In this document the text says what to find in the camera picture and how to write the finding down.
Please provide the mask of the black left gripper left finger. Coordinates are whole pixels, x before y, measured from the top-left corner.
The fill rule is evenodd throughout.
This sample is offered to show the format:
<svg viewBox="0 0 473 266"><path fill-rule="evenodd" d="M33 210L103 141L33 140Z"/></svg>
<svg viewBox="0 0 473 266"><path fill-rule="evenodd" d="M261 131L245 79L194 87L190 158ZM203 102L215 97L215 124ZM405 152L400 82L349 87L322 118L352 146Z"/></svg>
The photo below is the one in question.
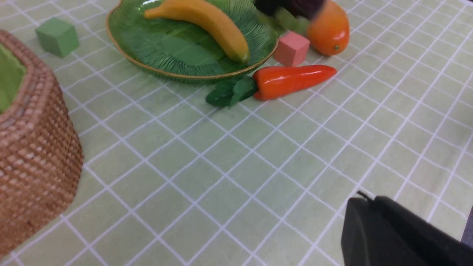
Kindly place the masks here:
<svg viewBox="0 0 473 266"><path fill-rule="evenodd" d="M341 249L346 266L420 266L392 226L359 197L347 202Z"/></svg>

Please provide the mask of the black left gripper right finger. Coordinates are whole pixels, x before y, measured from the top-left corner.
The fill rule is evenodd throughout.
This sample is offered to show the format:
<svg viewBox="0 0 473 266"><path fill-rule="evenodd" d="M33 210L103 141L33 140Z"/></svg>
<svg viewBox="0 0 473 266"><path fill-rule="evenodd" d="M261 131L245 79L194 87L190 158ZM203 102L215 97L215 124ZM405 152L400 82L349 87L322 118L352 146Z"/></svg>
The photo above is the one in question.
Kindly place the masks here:
<svg viewBox="0 0 473 266"><path fill-rule="evenodd" d="M373 207L407 245L429 266L471 266L470 246L446 234L396 201L377 196Z"/></svg>

